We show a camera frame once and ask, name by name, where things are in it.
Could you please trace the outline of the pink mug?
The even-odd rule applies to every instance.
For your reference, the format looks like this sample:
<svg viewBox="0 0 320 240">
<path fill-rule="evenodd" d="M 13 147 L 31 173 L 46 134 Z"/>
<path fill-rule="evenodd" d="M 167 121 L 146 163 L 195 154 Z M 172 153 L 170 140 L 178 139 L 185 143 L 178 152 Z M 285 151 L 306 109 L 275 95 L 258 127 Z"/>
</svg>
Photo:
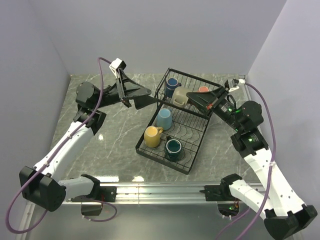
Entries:
<svg viewBox="0 0 320 240">
<path fill-rule="evenodd" d="M 199 89 L 198 89 L 198 92 L 200 93 L 206 93 L 206 92 L 209 92 L 210 89 L 206 86 L 200 86 Z"/>
</svg>

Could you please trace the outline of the grey-green ceramic mug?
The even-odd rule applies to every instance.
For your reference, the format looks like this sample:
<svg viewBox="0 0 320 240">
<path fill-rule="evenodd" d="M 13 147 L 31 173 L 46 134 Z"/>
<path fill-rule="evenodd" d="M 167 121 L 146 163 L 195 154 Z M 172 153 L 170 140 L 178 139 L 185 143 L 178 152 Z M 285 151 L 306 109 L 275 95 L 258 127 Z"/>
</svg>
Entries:
<svg viewBox="0 0 320 240">
<path fill-rule="evenodd" d="M 192 92 L 189 88 L 179 86 L 174 90 L 172 95 L 172 103 L 173 105 L 184 108 L 188 103 L 188 96 L 187 93 Z"/>
</svg>

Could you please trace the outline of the dark blue glazed mug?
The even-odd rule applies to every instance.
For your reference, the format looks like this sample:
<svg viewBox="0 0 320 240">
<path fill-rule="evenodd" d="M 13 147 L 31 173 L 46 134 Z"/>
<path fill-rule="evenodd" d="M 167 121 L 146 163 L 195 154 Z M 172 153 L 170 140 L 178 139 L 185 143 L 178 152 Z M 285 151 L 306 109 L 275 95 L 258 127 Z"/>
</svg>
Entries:
<svg viewBox="0 0 320 240">
<path fill-rule="evenodd" d="M 174 94 L 174 91 L 177 87 L 180 87 L 181 83 L 174 77 L 171 77 L 165 82 L 165 96 L 171 98 Z"/>
</svg>

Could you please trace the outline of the light blue mug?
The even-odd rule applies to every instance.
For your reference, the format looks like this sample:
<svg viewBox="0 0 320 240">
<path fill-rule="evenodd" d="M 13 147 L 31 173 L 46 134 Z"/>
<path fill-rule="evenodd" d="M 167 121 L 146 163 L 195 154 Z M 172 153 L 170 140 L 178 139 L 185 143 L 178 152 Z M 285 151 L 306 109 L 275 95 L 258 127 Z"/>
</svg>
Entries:
<svg viewBox="0 0 320 240">
<path fill-rule="evenodd" d="M 156 116 L 156 126 L 163 128 L 165 131 L 172 126 L 172 112 L 168 108 L 159 110 Z"/>
</svg>

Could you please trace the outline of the cream yellow mug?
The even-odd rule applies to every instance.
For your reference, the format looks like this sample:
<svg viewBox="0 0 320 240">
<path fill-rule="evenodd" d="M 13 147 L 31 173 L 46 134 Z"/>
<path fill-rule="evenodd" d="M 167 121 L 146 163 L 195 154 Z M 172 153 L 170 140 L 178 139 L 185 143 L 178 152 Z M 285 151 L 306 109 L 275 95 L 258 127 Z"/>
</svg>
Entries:
<svg viewBox="0 0 320 240">
<path fill-rule="evenodd" d="M 160 135 L 163 131 L 163 127 L 147 127 L 143 135 L 145 145 L 149 148 L 156 148 L 160 144 Z"/>
</svg>

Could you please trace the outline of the black wire dish rack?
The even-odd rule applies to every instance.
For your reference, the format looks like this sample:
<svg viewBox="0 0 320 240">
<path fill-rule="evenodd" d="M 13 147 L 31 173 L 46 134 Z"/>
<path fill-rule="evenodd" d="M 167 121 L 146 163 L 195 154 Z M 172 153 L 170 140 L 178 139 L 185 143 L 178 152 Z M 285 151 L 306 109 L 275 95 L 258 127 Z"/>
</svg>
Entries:
<svg viewBox="0 0 320 240">
<path fill-rule="evenodd" d="M 203 115 L 191 104 L 187 104 L 184 108 L 173 105 L 173 100 L 165 94 L 166 81 L 170 78 L 177 79 L 183 87 L 192 91 L 197 91 L 199 87 L 216 90 L 220 85 L 195 75 L 168 68 L 156 88 L 154 95 L 157 99 L 156 110 L 148 126 L 156 124 L 157 115 L 163 108 L 171 110 L 172 125 L 170 129 L 160 134 L 160 143 L 156 148 L 148 147 L 143 136 L 140 137 L 135 146 L 137 154 L 188 175 L 196 160 L 211 116 Z M 169 139 L 177 139 L 182 143 L 182 153 L 177 160 L 166 157 L 165 145 Z"/>
</svg>

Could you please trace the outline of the dark green mug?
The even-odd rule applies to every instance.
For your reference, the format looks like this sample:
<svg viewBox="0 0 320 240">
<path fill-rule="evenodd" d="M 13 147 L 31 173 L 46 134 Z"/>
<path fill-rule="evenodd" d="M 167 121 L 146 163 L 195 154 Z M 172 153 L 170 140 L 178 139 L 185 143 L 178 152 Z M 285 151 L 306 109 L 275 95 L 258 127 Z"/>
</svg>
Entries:
<svg viewBox="0 0 320 240">
<path fill-rule="evenodd" d="M 164 156 L 170 162 L 178 162 L 183 158 L 183 144 L 180 140 L 167 136 L 164 145 Z"/>
</svg>

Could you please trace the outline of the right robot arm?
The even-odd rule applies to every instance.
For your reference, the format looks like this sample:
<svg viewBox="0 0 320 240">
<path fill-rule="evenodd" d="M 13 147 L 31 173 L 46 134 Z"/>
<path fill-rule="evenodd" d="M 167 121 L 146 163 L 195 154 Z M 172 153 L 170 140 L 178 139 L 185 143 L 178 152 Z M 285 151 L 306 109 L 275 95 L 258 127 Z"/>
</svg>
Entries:
<svg viewBox="0 0 320 240">
<path fill-rule="evenodd" d="M 239 175 L 221 180 L 220 194 L 226 200 L 244 202 L 263 219 L 265 228 L 275 240 L 284 240 L 305 229 L 318 215 L 290 186 L 278 167 L 276 149 L 270 149 L 258 126 L 264 121 L 262 106 L 248 100 L 240 107 L 228 100 L 229 89 L 220 87 L 208 92 L 188 92 L 189 101 L 203 114 L 216 114 L 236 133 L 231 136 L 235 150 L 254 171 L 265 194 L 249 186 Z"/>
</svg>

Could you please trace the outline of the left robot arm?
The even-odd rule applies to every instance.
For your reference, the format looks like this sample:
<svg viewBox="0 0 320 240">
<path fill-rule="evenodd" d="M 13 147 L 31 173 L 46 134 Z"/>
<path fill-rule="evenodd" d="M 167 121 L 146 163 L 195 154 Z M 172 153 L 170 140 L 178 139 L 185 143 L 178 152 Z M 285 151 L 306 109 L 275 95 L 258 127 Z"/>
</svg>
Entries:
<svg viewBox="0 0 320 240">
<path fill-rule="evenodd" d="M 65 168 L 76 159 L 77 154 L 103 126 L 106 114 L 99 111 L 117 103 L 137 110 L 156 102 L 152 91 L 130 79 L 122 68 L 117 71 L 113 85 L 99 89 L 89 81 L 76 88 L 77 113 L 67 132 L 56 146 L 34 167 L 25 166 L 19 173 L 22 196 L 44 208 L 56 211 L 65 200 L 77 197 L 95 201 L 101 196 L 101 182 L 88 174 L 62 180 Z"/>
</svg>

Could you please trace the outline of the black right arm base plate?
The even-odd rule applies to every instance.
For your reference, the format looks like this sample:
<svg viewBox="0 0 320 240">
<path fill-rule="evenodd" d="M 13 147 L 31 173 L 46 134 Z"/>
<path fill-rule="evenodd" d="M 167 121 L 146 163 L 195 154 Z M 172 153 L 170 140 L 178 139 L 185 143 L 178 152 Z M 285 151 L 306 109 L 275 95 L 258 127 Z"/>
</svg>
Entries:
<svg viewBox="0 0 320 240">
<path fill-rule="evenodd" d="M 206 202 L 225 202 L 225 201 L 234 201 L 230 193 L 229 187 L 224 185 L 205 185 L 204 189 L 199 191 L 204 194 Z"/>
</svg>

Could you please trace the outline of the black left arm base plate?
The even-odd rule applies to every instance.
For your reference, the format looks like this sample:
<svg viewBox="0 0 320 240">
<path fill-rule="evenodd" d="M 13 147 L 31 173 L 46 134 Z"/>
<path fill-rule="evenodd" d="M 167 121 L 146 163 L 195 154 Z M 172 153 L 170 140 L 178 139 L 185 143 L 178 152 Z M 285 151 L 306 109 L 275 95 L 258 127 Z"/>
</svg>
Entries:
<svg viewBox="0 0 320 240">
<path fill-rule="evenodd" d="M 114 203 L 116 201 L 117 187 L 116 186 L 101 186 L 97 195 L 94 198 L 88 198 L 86 196 L 77 196 L 71 198 L 70 202 L 93 202 L 94 200 Z"/>
</svg>

